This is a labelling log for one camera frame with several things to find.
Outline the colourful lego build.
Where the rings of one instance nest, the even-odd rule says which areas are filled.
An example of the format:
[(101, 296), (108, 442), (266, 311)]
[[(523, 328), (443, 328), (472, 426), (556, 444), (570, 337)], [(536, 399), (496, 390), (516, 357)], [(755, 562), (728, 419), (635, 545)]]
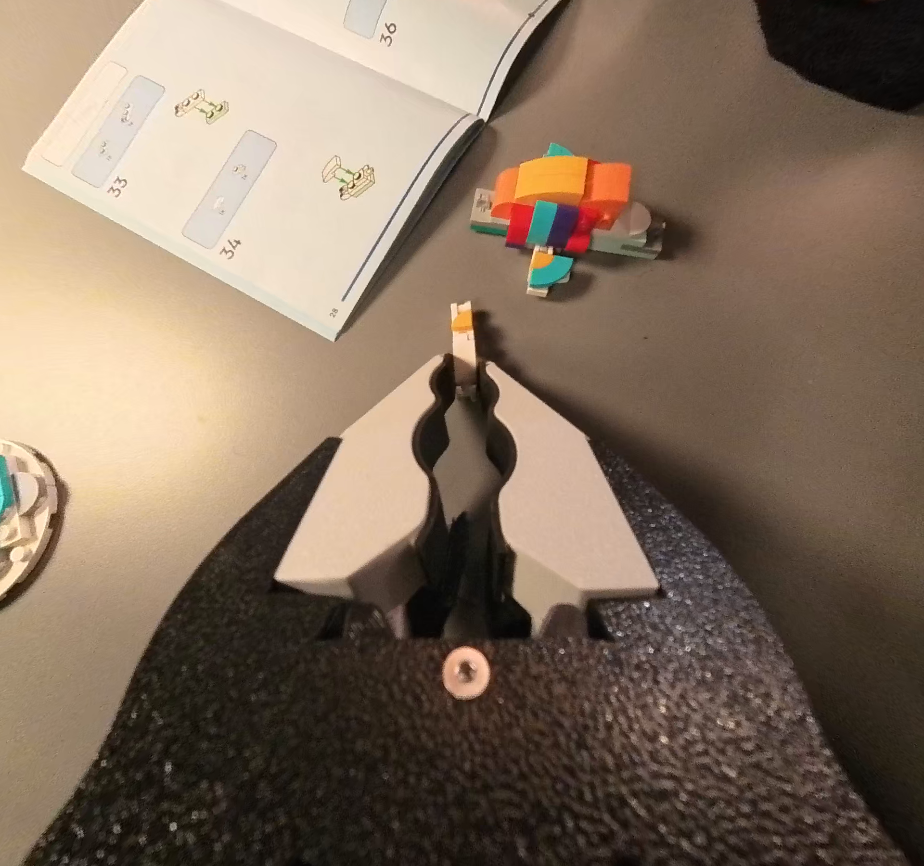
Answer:
[(526, 293), (546, 298), (569, 283), (576, 261), (607, 255), (653, 261), (666, 223), (633, 194), (634, 167), (572, 153), (545, 153), (497, 174), (475, 191), (468, 225), (528, 255)]

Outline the lego instruction booklet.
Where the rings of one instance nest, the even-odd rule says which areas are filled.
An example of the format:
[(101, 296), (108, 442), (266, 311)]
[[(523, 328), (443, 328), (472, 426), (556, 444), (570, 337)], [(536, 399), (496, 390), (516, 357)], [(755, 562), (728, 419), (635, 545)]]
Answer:
[(144, 0), (23, 171), (334, 341), (563, 0)]

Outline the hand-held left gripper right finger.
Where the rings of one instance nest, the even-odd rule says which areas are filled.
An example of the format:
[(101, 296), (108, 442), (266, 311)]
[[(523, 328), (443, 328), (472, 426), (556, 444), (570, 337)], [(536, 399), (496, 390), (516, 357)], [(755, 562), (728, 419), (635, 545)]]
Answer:
[(647, 599), (659, 582), (587, 436), (492, 362), (479, 367), (491, 503), (486, 613), (493, 638), (544, 634), (561, 607)]

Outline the round white lego plate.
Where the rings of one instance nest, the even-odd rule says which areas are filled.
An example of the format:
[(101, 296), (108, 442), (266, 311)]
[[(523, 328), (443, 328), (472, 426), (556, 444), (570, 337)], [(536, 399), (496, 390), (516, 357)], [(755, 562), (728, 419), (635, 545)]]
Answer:
[(1, 602), (29, 582), (50, 547), (59, 510), (58, 479), (35, 449), (1, 441)]

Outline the white and orange lego piece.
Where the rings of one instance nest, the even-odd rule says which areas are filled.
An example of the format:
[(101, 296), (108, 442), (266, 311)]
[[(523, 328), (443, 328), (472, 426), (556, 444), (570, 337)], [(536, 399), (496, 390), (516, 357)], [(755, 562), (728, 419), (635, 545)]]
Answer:
[(479, 357), (472, 302), (450, 305), (453, 372), (457, 398), (478, 398)]

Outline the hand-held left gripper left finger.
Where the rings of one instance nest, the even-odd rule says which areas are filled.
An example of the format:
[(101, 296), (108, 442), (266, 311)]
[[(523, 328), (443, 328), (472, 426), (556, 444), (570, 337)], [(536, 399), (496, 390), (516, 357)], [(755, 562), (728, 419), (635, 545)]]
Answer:
[(275, 583), (373, 606), (400, 636), (443, 635), (458, 558), (434, 468), (455, 399), (452, 357), (436, 355), (341, 434)]

